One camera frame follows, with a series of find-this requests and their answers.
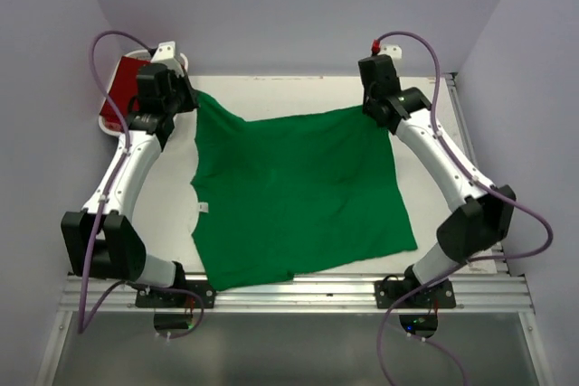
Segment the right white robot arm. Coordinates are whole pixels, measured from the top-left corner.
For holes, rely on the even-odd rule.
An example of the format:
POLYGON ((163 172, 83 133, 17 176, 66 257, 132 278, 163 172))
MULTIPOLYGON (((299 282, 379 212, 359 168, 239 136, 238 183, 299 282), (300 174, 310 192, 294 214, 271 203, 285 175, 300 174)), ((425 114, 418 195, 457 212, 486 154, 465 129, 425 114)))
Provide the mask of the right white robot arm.
POLYGON ((451 212, 436 231, 434 246, 404 272, 406 291, 439 279, 475 254, 504 240, 514 207, 488 193, 515 200, 508 185, 497 187, 478 173, 471 161, 449 141, 458 158, 453 162, 442 147, 446 132, 432 118, 432 103, 417 88, 402 89, 392 58, 372 55, 358 62, 364 89, 363 112, 379 127, 398 137, 426 168, 451 212))

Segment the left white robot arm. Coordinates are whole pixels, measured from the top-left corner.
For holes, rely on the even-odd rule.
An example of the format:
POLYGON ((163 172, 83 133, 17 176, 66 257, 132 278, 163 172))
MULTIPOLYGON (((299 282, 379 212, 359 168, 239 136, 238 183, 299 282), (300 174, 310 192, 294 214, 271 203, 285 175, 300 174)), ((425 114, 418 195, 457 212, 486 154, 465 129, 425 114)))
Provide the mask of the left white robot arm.
POLYGON ((78 212, 66 212, 61 229, 72 272, 140 286, 173 287, 184 272, 174 261, 147 253, 131 220, 153 163, 176 126, 175 117, 198 106, 179 61, 152 61, 137 73, 137 109, 95 193, 78 212))

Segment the green t shirt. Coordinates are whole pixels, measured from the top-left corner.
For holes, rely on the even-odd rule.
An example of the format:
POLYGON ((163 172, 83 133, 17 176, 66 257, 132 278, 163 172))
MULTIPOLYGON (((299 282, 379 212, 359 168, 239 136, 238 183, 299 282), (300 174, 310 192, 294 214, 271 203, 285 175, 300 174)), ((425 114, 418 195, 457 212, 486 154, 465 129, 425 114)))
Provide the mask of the green t shirt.
POLYGON ((192 238, 216 290, 416 249, 390 137, 360 108, 249 121, 199 102, 192 238))

